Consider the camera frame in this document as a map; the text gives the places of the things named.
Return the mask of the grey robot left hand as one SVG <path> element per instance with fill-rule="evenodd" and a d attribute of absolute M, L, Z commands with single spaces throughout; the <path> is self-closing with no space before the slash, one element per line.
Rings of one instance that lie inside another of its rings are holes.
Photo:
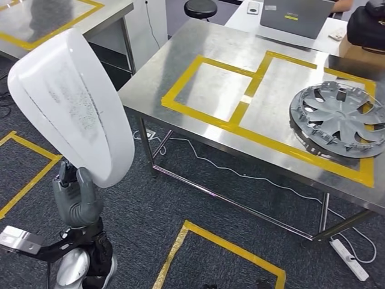
<path fill-rule="evenodd" d="M 102 211 L 102 200 L 97 197 L 91 175 L 84 167 L 78 169 L 67 160 L 62 161 L 52 186 L 60 216 L 69 227 L 92 225 Z"/>

